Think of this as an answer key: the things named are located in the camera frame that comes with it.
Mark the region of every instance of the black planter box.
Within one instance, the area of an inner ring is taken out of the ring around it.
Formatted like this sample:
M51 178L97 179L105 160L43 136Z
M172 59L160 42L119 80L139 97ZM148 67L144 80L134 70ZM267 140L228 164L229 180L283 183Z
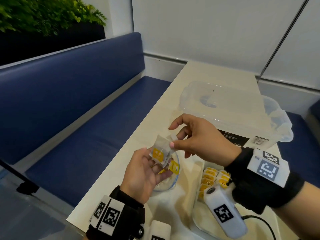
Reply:
M0 66L106 38L104 27L76 23L58 35L0 32Z

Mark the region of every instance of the green plant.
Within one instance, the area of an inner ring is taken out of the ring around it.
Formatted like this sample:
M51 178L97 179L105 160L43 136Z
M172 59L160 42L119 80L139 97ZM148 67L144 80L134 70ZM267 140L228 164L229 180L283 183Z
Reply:
M106 17L82 0L0 0L0 30L57 35L75 22L106 25Z

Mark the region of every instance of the row of yellow packets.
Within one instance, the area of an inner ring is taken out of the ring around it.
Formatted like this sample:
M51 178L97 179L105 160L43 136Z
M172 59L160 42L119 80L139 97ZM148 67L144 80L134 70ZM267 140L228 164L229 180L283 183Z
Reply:
M206 168L202 175L201 186L199 189L198 200L203 201L204 191L213 186L214 183L219 183L223 189L226 189L227 183L230 180L230 174L225 170L218 171L215 168Z

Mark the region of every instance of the barcode sticker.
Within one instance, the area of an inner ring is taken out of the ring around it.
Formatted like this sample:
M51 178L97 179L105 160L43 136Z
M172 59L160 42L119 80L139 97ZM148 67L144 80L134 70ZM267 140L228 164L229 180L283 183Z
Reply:
M262 137L256 136L252 143L255 144L255 145L261 146L264 143L266 143L267 141L269 141L269 140L265 139L265 138L262 138Z

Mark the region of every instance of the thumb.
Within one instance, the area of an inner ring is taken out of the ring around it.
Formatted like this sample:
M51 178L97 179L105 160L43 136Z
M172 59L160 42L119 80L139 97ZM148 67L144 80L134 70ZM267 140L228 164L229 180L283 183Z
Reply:
M179 151L192 152L192 150L190 149L190 144L191 144L191 138L186 140L175 140L173 142L170 142L170 148L176 149Z

